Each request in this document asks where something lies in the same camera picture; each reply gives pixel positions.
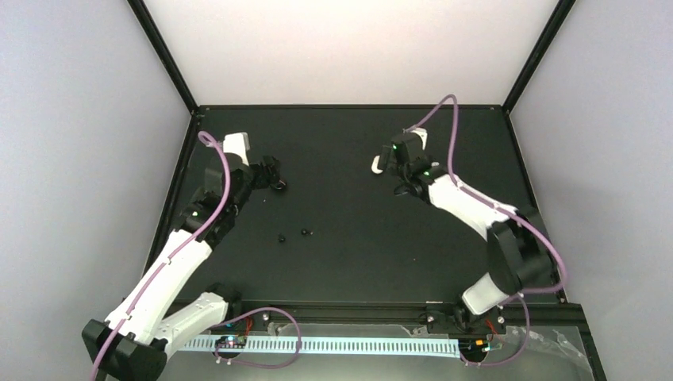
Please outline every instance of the black mat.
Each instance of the black mat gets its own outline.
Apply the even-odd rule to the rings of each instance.
[[[237,226],[179,295],[193,299],[213,282],[247,300],[322,302],[453,301],[486,271],[486,244],[451,214],[395,197],[397,180],[371,173],[382,144],[418,121],[417,107],[211,108],[201,128],[221,139],[248,132],[257,161],[282,161],[285,194],[258,190]],[[425,127],[427,152],[445,162],[452,111]],[[182,209],[202,183],[214,152],[197,144],[179,192]],[[503,202],[530,203],[499,107],[460,111],[456,173]],[[303,237],[302,229],[313,235]],[[277,236],[287,241],[280,244]],[[542,297],[553,301],[553,296]]]

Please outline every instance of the black frame post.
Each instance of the black frame post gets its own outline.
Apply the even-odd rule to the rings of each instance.
[[[575,4],[575,0],[559,0],[559,3],[556,4],[556,8],[552,12],[552,16],[547,21],[547,25],[542,29],[542,34],[538,37],[533,51],[530,52],[530,56],[526,60],[524,67],[521,69],[517,81],[514,82],[512,90],[507,95],[507,99],[502,103],[502,108],[505,110],[505,114],[512,112],[514,106],[517,104],[517,101],[523,94],[526,85],[533,77],[533,73],[537,66],[540,64],[542,57],[546,53],[549,45],[552,44],[556,33],[561,28],[563,21],[566,19],[566,16],[570,13],[570,9]]]
[[[152,20],[152,16],[149,14],[147,6],[143,0],[128,1],[131,9],[136,14],[136,17],[140,22],[140,25],[143,27],[145,34],[147,34],[149,41],[152,43],[156,54],[159,56],[159,60],[161,60],[163,67],[171,77],[171,80],[173,81],[175,88],[178,90],[180,97],[183,99],[183,102],[185,102],[185,106],[187,106],[190,114],[193,114],[198,108],[198,105],[196,104],[189,87],[187,87],[187,83],[185,82],[183,75],[180,74],[178,65],[173,60],[171,52],[168,51],[168,46],[166,46],[166,42],[163,41],[163,38],[159,33],[159,29],[156,27],[154,20]]]

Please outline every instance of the black metal frame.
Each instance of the black metal frame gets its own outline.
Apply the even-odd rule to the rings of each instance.
[[[179,189],[182,185],[184,175],[187,171],[187,163],[194,144],[196,142],[197,131],[201,124],[201,118],[206,107],[218,106],[198,106],[194,97],[192,96],[184,78],[180,74],[177,64],[173,60],[171,53],[168,50],[166,43],[160,35],[156,24],[152,20],[147,6],[143,0],[128,0],[133,12],[136,14],[138,21],[142,25],[148,39],[156,50],[161,63],[166,69],[166,72],[171,77],[175,84],[175,88],[179,92],[187,109],[192,114],[187,134],[180,151],[178,163],[175,166],[175,172],[171,180],[171,187],[169,188],[166,202],[164,203],[161,212],[159,226],[156,230],[150,256],[146,263],[145,270],[152,264],[154,256],[152,253],[158,250],[165,244],[167,235],[170,229],[170,220],[173,210],[175,208],[175,201],[178,197]],[[556,33],[559,31],[563,21],[569,14],[575,0],[559,0],[556,8],[552,12],[542,34],[538,38],[529,58],[526,60],[524,67],[521,69],[516,82],[512,86],[507,99],[502,104],[503,117],[506,120],[508,130],[512,137],[512,143],[517,151],[518,161],[525,177],[526,186],[531,198],[531,203],[536,206],[536,200],[533,189],[530,186],[528,174],[525,170],[523,159],[521,158],[521,151],[518,146],[512,122],[510,120],[510,113],[516,105],[518,99],[521,97],[526,85],[533,77],[533,73],[540,64],[542,57],[546,53],[550,44],[552,43]],[[576,326],[580,332],[583,341],[584,349],[589,358],[590,365],[594,372],[594,379],[597,381],[606,380],[605,372],[602,369],[594,340],[591,336],[589,326],[586,323],[582,307],[579,304],[572,304],[565,302],[565,294],[563,291],[559,293],[561,303],[559,304],[529,304],[530,317],[533,325],[551,325],[551,326]],[[293,315],[300,322],[315,322],[315,323],[367,323],[367,324],[400,324],[408,326],[419,326],[425,324],[429,331],[435,333],[449,333],[456,338],[472,338],[481,337],[485,332],[475,331],[473,333],[462,333],[454,330],[450,322],[443,324],[443,316],[446,317],[446,311],[449,311],[450,305],[433,305],[433,304],[376,304],[376,303],[360,303],[345,305],[342,303],[301,303],[301,304],[286,304],[286,303],[269,303],[269,302],[255,302],[243,301],[243,309],[251,310],[261,306],[277,306],[293,311]],[[180,302],[174,303],[172,310],[177,310],[182,307]],[[500,315],[505,318],[508,324],[524,325],[525,319],[523,309],[519,305],[508,305],[504,310],[499,311]],[[427,323],[427,317],[433,316],[433,323]],[[284,321],[284,317],[272,316],[270,321]]]

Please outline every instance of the white backdrop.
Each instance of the white backdrop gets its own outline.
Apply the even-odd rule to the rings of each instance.
[[[502,104],[556,0],[145,0],[199,104]]]

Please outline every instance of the purple cable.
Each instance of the purple cable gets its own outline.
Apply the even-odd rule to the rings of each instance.
[[[223,325],[232,324],[232,323],[235,323],[239,320],[243,320],[250,315],[254,315],[254,314],[257,314],[259,312],[264,312],[264,311],[274,311],[274,312],[278,312],[279,314],[285,315],[285,317],[290,319],[290,321],[292,322],[294,327],[297,329],[297,348],[294,350],[294,353],[292,354],[292,357],[288,361],[285,361],[284,363],[272,364],[272,365],[258,364],[258,363],[253,363],[252,361],[236,360],[236,359],[227,359],[227,364],[239,364],[239,365],[246,365],[246,366],[249,366],[249,367],[262,368],[262,369],[280,369],[280,368],[284,368],[284,367],[292,364],[293,362],[295,362],[297,360],[297,358],[299,357],[299,350],[302,349],[302,331],[299,329],[299,324],[297,324],[297,321],[294,319],[294,317],[292,317],[292,315],[290,315],[286,311],[281,310],[280,308],[275,308],[275,307],[258,308],[256,310],[246,312],[245,314],[242,314],[239,317],[236,317],[234,319],[231,319],[231,320],[228,320],[228,321],[223,321],[222,323],[218,323],[216,325],[213,325],[210,328],[212,329],[212,328],[222,327]],[[218,362],[220,360],[222,360],[222,357],[220,356],[219,351],[220,351],[220,348],[223,345],[224,344],[219,344],[215,348],[215,356],[217,357]]]
[[[498,361],[496,363],[486,363],[486,364],[474,363],[474,362],[471,362],[471,361],[467,361],[467,359],[463,356],[463,353],[460,353],[460,359],[465,363],[465,365],[474,365],[474,366],[480,367],[480,368],[497,367],[497,366],[500,366],[500,365],[505,365],[507,363],[510,363],[510,362],[516,360],[519,356],[521,356],[521,354],[525,350],[526,345],[528,344],[528,339],[530,337],[530,313],[528,312],[528,306],[525,304],[524,299],[519,295],[516,295],[516,297],[519,299],[519,301],[521,301],[521,306],[523,306],[523,308],[524,308],[524,315],[525,315],[525,318],[526,318],[526,333],[525,333],[525,336],[524,336],[524,341],[521,343],[521,347],[519,348],[519,350],[516,353],[514,353],[511,357],[508,357],[508,358],[506,358],[502,361]]]
[[[198,139],[206,145],[206,147],[211,147],[215,148],[215,151],[217,151],[217,154],[220,156],[220,160],[222,161],[222,167],[225,169],[225,189],[222,195],[222,200],[220,200],[220,203],[217,204],[217,208],[215,208],[215,211],[213,214],[210,215],[210,218],[206,220],[206,222],[203,223],[203,225],[198,228],[194,234],[192,234],[189,238],[187,238],[180,246],[178,246],[173,252],[168,256],[168,259],[173,258],[180,250],[182,250],[185,246],[187,246],[191,241],[193,241],[196,237],[198,237],[201,233],[203,233],[204,230],[208,229],[208,226],[215,221],[215,218],[220,214],[222,209],[224,209],[225,204],[227,202],[227,198],[229,197],[229,188],[231,187],[231,179],[230,179],[230,174],[229,174],[229,162],[227,162],[227,158],[225,156],[224,151],[222,150],[222,147],[218,144],[217,140],[213,137],[213,135],[210,135],[206,131],[200,131],[198,133]],[[133,312],[133,309],[136,308],[136,304],[140,300],[140,297],[143,296],[144,292],[148,289],[150,283],[156,278],[156,276],[159,274],[159,272],[166,266],[165,263],[162,263],[159,267],[156,268],[156,270],[150,275],[148,278],[147,282],[143,284],[143,286],[140,288],[138,293],[136,294],[136,297],[133,298],[131,301],[131,304],[129,304],[129,308],[126,309],[126,314],[130,315],[131,312]],[[89,374],[89,380],[90,381],[95,381],[96,380],[96,375],[98,374],[98,367],[101,365],[103,356],[106,354],[107,349],[110,347],[110,344],[112,344],[112,340],[117,336],[117,333],[119,333],[119,330],[121,327],[124,325],[126,322],[126,319],[121,319],[117,326],[112,330],[112,333],[107,337],[103,345],[101,346],[100,351],[98,351],[98,355],[96,355],[96,358],[94,360],[94,365],[91,368],[91,373]]]
[[[451,181],[454,184],[458,184],[458,180],[456,179],[456,175],[453,172],[453,152],[456,147],[456,137],[458,135],[458,99],[454,94],[449,94],[445,97],[442,98],[442,100],[437,103],[437,106],[435,106],[421,121],[419,121],[417,124],[409,127],[408,129],[405,129],[405,132],[408,133],[410,131],[413,131],[417,127],[420,127],[423,123],[425,123],[430,117],[432,117],[435,112],[446,102],[448,99],[451,99],[453,101],[453,126],[451,129],[451,139],[448,142],[448,158],[447,158],[447,171],[448,171],[448,176],[451,179]],[[559,254],[558,251],[556,251],[556,248],[554,248],[554,245],[552,242],[547,239],[547,237],[544,236],[540,232],[540,230],[536,229],[533,225],[530,225],[526,220],[523,218],[517,216],[516,214],[513,214],[509,212],[508,210],[505,210],[503,208],[497,207],[494,205],[493,202],[490,202],[486,200],[485,198],[481,197],[479,194],[476,194],[470,190],[467,190],[463,187],[460,187],[460,189],[465,192],[466,194],[470,195],[472,198],[475,200],[481,202],[482,204],[490,207],[493,210],[496,210],[502,214],[505,214],[507,217],[511,218],[514,220],[516,223],[519,225],[523,226],[526,228],[530,233],[533,234],[542,244],[549,250],[549,252],[552,254],[552,257],[554,258],[554,261],[556,262],[556,266],[559,268],[559,282],[555,284],[554,286],[550,287],[539,287],[539,288],[525,288],[522,290],[523,293],[527,294],[549,294],[549,293],[554,293],[557,292],[561,289],[563,289],[566,285],[567,281],[567,270],[565,263],[563,262],[563,259],[561,258],[561,255]],[[510,302],[514,299],[514,296],[510,296],[508,299],[506,299],[502,305],[505,305],[507,302]]]

